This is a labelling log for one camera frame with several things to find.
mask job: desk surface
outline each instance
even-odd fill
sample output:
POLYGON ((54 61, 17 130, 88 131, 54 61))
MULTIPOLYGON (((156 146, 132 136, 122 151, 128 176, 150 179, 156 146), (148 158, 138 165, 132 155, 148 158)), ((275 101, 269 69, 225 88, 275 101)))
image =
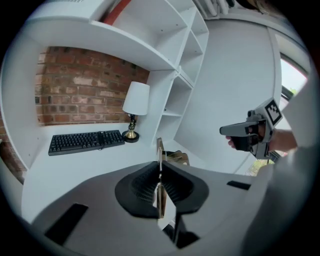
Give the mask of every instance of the desk surface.
MULTIPOLYGON (((49 156, 52 135, 120 130, 128 128, 126 123, 97 125, 59 125, 44 127, 46 140, 35 158, 22 191, 22 217, 31 223, 35 217, 53 201, 92 177, 114 172, 132 165, 156 161, 156 146, 148 147, 142 141, 125 145, 75 154, 49 156)), ((189 155, 192 166, 205 168, 204 163, 177 142, 164 142, 168 151, 181 150, 189 155)), ((175 208, 167 200, 166 216, 159 220, 164 228, 175 217, 175 208)))

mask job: white lampshade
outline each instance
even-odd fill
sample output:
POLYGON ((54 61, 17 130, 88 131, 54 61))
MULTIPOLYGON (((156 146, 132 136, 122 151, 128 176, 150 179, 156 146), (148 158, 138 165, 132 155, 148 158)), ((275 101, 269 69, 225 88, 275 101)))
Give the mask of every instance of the white lampshade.
POLYGON ((143 116, 148 113, 150 86, 132 81, 123 104, 123 111, 128 114, 143 116))

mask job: hand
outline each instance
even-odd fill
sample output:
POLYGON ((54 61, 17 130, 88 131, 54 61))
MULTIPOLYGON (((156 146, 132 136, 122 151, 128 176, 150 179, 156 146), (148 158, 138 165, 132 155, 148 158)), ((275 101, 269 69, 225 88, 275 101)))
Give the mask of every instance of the hand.
MULTIPOLYGON (((252 133, 252 131, 253 131, 252 128, 249 127, 249 133, 252 133)), ((264 136, 265 136, 265 132, 266 132, 266 125, 259 125, 259 126, 258 126, 258 134, 259 134, 260 137, 262 137, 262 139, 263 139, 264 136)), ((234 142, 231 140, 231 137, 230 137, 230 136, 225 136, 225 138, 226 138, 227 140, 229 140, 229 141, 228 141, 228 144, 231 146, 231 148, 235 149, 236 147, 235 147, 235 145, 234 145, 234 142)), ((271 147, 272 147, 272 143, 271 143, 271 141, 270 141, 269 151, 271 151, 271 150, 270 150, 271 147)))

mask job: window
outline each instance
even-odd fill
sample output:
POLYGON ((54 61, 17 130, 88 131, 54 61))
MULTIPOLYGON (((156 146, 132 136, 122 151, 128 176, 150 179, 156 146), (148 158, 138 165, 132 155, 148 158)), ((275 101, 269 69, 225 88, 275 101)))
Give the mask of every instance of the window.
MULTIPOLYGON (((297 94, 307 82, 308 73, 292 59, 281 54, 281 75, 282 91, 279 102, 279 108, 282 111, 291 98, 297 94)), ((285 117, 277 124, 277 129, 291 130, 291 127, 285 117)), ((267 164, 274 164, 278 158, 284 157, 287 153, 274 151, 270 153, 271 160, 256 160, 246 172, 246 175, 256 176, 259 169, 267 164)))

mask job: black keyboard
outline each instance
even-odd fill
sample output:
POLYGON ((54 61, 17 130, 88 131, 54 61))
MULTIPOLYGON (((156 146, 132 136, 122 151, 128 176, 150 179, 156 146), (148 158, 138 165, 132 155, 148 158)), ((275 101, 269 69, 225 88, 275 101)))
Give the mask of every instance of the black keyboard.
POLYGON ((52 136, 49 156, 102 150, 125 144, 119 130, 97 131, 52 136))

